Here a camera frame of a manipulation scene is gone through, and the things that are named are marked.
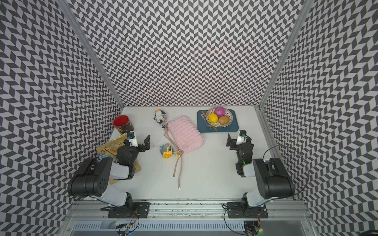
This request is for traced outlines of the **penguin plush keychain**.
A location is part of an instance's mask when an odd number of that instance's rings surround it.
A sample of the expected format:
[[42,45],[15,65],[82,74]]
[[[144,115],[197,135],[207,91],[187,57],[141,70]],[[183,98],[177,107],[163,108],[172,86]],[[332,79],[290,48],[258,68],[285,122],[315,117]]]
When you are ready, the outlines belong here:
[[161,109],[158,109],[155,111],[155,117],[154,117],[154,120],[163,128],[165,129],[166,128],[166,113],[161,110]]

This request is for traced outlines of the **pink knitted bag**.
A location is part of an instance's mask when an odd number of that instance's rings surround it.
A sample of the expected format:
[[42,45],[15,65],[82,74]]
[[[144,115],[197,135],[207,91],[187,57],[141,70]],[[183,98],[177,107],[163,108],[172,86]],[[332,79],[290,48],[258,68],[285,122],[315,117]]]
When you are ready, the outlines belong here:
[[177,160],[173,172],[173,177],[176,176],[179,166],[178,189],[180,190],[181,175],[183,172],[183,156],[186,153],[202,147],[204,137],[190,120],[190,118],[185,115],[168,121],[165,124],[164,136],[175,147],[174,150],[176,151]]

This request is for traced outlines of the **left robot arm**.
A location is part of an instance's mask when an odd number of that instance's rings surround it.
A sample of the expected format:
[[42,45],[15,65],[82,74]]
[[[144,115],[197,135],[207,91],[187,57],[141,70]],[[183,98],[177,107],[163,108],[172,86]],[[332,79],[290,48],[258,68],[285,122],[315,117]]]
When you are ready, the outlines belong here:
[[133,202],[132,195],[109,183],[110,179],[131,180],[136,172],[139,153],[150,149],[150,136],[139,144],[133,131],[127,134],[124,144],[113,157],[87,158],[79,166],[68,183],[68,194],[74,197],[93,197],[107,204],[101,208],[108,212],[108,218],[144,219],[148,217],[149,202]]

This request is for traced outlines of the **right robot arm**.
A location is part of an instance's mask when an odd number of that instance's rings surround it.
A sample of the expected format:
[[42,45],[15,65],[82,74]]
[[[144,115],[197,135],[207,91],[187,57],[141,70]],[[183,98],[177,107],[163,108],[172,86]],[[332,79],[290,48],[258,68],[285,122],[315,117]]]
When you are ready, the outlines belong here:
[[266,204],[295,195],[295,186],[280,158],[253,158],[252,139],[240,130],[236,139],[227,136],[226,146],[234,150],[237,174],[256,180],[257,188],[243,194],[240,202],[226,203],[228,218],[267,218]]

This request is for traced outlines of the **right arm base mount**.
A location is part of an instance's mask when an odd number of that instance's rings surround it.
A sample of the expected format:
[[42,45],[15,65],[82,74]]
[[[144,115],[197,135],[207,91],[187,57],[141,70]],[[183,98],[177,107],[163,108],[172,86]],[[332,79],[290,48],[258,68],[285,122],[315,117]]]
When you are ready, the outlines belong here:
[[227,202],[223,205],[223,208],[230,219],[266,219],[269,217],[265,205],[243,207],[238,202]]

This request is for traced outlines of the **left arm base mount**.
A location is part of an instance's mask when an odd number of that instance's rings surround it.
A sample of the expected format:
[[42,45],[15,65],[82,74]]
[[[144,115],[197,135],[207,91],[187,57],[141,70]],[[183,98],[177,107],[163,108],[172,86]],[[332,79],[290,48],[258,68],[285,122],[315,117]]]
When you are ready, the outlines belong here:
[[108,210],[108,218],[121,219],[132,218],[134,216],[139,219],[145,219],[148,217],[150,206],[150,202],[135,202],[131,207],[110,207],[110,209]]

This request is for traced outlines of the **grey yellow plush keychain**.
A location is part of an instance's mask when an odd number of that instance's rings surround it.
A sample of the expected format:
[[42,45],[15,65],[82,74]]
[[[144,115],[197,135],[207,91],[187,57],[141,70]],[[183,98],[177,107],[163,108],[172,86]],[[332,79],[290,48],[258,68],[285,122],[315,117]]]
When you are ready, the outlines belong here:
[[163,158],[168,159],[174,153],[174,148],[170,144],[165,144],[160,147],[160,154]]

